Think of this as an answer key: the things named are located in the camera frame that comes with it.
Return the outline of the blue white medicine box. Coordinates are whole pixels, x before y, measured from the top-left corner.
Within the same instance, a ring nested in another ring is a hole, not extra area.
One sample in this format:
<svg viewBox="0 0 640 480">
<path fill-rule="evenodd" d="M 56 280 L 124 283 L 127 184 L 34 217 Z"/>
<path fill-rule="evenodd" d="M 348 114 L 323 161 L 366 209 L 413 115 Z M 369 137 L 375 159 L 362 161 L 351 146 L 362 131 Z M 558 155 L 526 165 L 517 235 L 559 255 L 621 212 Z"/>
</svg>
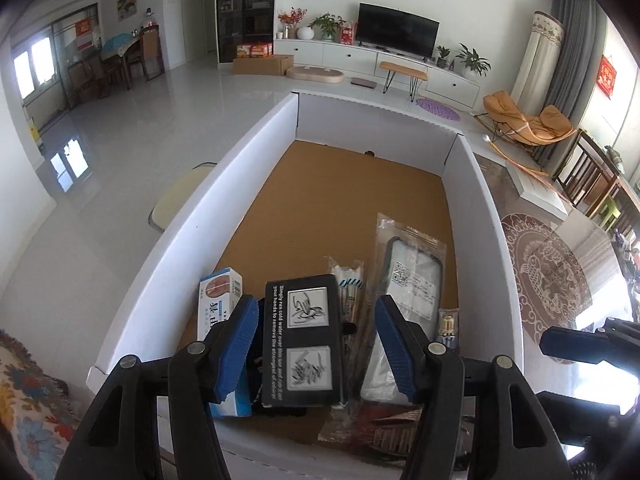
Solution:
<svg viewBox="0 0 640 480">
<path fill-rule="evenodd" d="M 229 268 L 217 270 L 204 276 L 198 283 L 198 340 L 205 340 L 213 330 L 220 332 L 219 324 L 227 322 L 243 293 L 241 274 Z M 250 388 L 246 367 L 243 367 L 239 382 L 224 402 L 210 406 L 213 418 L 250 417 Z"/>
</svg>

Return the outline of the phone case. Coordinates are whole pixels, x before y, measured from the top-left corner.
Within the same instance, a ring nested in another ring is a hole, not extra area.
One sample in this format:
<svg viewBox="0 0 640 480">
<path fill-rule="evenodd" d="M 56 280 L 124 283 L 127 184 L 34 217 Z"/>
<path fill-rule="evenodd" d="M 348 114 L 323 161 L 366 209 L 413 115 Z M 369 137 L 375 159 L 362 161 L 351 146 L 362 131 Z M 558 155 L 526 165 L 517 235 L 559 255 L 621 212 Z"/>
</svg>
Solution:
<svg viewBox="0 0 640 480">
<path fill-rule="evenodd" d="M 367 284 L 360 320 L 363 333 L 356 344 L 354 388 L 360 400 L 407 405 L 398 390 L 380 338 L 374 328 L 374 303 L 392 296 L 402 316 L 435 335 L 444 292 L 447 246 L 411 226 L 379 214 L 373 271 Z"/>
</svg>

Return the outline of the black box with pictures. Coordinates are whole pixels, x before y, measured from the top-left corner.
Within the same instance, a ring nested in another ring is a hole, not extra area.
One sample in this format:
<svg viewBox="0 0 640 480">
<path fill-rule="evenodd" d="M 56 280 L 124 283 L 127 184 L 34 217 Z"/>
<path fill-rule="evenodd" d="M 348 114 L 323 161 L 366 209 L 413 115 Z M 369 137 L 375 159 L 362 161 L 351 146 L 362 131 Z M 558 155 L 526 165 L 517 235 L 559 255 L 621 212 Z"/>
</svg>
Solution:
<svg viewBox="0 0 640 480">
<path fill-rule="evenodd" d="M 343 317 L 332 274 L 269 282 L 262 336 L 262 404 L 347 403 Z"/>
</svg>

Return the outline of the cotton swab bundle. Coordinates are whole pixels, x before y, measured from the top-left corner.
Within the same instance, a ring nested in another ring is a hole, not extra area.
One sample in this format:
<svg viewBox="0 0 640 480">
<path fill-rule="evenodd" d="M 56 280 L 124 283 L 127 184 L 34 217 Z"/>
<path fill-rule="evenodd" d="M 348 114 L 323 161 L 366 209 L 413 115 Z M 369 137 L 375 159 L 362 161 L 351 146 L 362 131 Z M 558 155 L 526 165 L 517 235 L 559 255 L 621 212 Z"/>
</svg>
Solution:
<svg viewBox="0 0 640 480">
<path fill-rule="evenodd" d="M 372 348 L 372 313 L 367 269 L 361 260 L 354 260 L 343 266 L 329 257 L 328 270 L 337 282 L 343 322 L 352 329 L 351 333 L 344 336 L 346 372 L 352 395 L 359 398 Z"/>
</svg>

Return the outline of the blue item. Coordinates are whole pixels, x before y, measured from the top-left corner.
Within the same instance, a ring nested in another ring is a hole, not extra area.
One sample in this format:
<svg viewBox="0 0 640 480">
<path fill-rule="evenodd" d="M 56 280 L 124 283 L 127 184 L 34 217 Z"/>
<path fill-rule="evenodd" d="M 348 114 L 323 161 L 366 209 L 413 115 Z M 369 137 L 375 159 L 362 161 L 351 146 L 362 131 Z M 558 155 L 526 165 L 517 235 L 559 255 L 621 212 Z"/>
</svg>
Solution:
<svg viewBox="0 0 640 480">
<path fill-rule="evenodd" d="M 422 408 L 352 402 L 332 408 L 318 433 L 322 444 L 383 462 L 405 460 L 411 451 Z"/>
</svg>

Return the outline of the gold cream tube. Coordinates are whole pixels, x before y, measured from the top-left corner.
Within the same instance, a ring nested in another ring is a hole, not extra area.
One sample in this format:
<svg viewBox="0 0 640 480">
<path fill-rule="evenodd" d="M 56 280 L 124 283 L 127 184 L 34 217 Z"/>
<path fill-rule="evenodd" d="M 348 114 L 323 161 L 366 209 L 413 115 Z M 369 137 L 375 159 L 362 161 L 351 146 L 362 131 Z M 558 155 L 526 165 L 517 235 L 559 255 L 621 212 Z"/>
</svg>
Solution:
<svg viewBox="0 0 640 480">
<path fill-rule="evenodd" d="M 459 350 L 459 310 L 439 309 L 436 341 L 445 347 Z"/>
</svg>

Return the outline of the floral patterned cloth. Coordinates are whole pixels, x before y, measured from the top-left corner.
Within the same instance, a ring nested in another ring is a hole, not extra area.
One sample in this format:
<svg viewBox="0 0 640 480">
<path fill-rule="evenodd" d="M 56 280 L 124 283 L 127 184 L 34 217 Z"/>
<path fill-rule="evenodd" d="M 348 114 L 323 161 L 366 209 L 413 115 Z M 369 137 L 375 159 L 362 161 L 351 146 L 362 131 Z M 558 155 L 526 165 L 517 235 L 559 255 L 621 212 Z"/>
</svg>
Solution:
<svg viewBox="0 0 640 480">
<path fill-rule="evenodd" d="M 1 477 L 53 479 L 79 420 L 65 382 L 43 373 L 26 348 L 1 334 Z"/>
</svg>

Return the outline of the white flat box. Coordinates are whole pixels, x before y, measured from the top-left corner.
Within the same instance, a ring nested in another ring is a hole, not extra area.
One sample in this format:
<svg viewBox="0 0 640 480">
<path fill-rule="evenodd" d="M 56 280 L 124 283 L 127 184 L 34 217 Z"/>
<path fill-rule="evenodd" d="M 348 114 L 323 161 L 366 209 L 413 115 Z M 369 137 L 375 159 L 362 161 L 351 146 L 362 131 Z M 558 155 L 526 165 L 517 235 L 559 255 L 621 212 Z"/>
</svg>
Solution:
<svg viewBox="0 0 640 480">
<path fill-rule="evenodd" d="M 506 163 L 506 172 L 518 191 L 518 196 L 523 200 L 558 221 L 564 221 L 567 218 L 568 212 L 564 200 L 546 181 L 538 179 L 536 174 L 529 174 L 512 162 Z"/>
</svg>

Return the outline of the orange lounge chair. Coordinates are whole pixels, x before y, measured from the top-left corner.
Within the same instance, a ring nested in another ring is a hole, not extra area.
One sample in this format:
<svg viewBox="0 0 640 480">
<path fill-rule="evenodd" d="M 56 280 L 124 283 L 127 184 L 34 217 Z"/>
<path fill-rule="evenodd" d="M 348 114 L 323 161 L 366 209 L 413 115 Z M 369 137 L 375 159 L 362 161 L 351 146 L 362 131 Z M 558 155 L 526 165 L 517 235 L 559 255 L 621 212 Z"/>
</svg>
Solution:
<svg viewBox="0 0 640 480">
<path fill-rule="evenodd" d="M 521 145 L 526 151 L 560 143 L 577 132 L 570 120 L 555 106 L 546 106 L 538 115 L 526 115 L 505 91 L 483 98 L 484 112 L 474 114 L 494 139 Z"/>
</svg>

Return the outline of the purple floor mat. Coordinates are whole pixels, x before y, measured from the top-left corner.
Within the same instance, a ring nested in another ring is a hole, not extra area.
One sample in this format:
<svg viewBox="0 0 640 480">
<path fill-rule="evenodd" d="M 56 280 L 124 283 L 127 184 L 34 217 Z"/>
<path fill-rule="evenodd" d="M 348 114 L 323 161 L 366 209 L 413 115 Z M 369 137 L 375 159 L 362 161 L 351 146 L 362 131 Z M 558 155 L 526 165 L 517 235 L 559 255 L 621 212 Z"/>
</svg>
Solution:
<svg viewBox="0 0 640 480">
<path fill-rule="evenodd" d="M 416 105 L 420 106 L 422 110 L 426 110 L 427 113 L 450 120 L 450 122 L 458 122 L 460 120 L 460 115 L 456 110 L 439 101 L 430 98 L 419 98 L 416 99 Z"/>
</svg>

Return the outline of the green potted plant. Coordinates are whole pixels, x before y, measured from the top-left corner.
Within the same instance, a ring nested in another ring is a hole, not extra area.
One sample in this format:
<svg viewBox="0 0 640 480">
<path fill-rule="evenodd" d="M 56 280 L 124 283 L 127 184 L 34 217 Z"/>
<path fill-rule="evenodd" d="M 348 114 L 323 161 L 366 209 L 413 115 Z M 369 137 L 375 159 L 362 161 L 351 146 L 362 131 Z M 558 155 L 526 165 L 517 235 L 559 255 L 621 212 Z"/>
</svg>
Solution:
<svg viewBox="0 0 640 480">
<path fill-rule="evenodd" d="M 477 50 L 469 48 L 465 44 L 460 44 L 456 59 L 462 63 L 467 72 L 477 74 L 480 77 L 486 77 L 491 70 L 488 59 L 480 56 Z"/>
</svg>

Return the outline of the small potted plant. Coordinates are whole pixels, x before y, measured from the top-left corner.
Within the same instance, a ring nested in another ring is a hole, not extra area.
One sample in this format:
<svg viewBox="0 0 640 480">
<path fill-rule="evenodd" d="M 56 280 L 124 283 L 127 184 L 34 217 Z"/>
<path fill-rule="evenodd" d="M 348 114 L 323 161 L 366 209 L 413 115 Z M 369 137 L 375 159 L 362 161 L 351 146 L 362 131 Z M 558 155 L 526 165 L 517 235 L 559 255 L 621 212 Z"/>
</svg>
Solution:
<svg viewBox="0 0 640 480">
<path fill-rule="evenodd" d="M 436 60 L 436 65 L 439 68 L 446 68 L 448 66 L 448 58 L 450 55 L 450 50 L 443 46 L 437 47 L 438 57 Z"/>
</svg>

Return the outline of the brown cardboard box on floor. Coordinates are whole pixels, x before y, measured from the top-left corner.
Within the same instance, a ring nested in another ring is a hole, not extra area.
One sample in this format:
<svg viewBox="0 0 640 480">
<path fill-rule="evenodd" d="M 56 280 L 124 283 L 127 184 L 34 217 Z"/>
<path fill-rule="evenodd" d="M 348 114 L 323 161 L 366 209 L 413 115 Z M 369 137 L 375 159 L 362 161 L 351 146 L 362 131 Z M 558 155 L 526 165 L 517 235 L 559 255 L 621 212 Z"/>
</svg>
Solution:
<svg viewBox="0 0 640 480">
<path fill-rule="evenodd" d="M 294 66 L 294 56 L 274 54 L 266 58 L 236 58 L 232 63 L 235 75 L 284 76 Z"/>
</svg>

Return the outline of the green plant left of tv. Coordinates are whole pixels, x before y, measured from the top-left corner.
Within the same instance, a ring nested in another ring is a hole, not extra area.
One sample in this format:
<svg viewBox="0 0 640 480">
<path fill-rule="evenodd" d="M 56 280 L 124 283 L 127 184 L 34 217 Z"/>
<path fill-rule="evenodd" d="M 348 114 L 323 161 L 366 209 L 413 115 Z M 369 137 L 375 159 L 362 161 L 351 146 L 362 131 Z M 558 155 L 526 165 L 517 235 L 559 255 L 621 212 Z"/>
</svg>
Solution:
<svg viewBox="0 0 640 480">
<path fill-rule="evenodd" d="M 341 15 L 325 13 L 310 22 L 310 27 L 318 29 L 320 38 L 326 41 L 335 41 L 341 28 L 346 24 Z"/>
</svg>

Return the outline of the black display cabinet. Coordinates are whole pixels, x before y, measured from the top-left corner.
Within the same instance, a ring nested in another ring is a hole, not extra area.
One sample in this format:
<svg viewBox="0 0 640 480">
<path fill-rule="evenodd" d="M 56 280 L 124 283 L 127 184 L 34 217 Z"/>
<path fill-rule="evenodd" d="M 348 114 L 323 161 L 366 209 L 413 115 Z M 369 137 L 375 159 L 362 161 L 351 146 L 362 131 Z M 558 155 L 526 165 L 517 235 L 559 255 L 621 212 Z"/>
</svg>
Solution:
<svg viewBox="0 0 640 480">
<path fill-rule="evenodd" d="M 240 44 L 273 38 L 274 0 L 216 0 L 218 62 L 231 63 Z"/>
</svg>

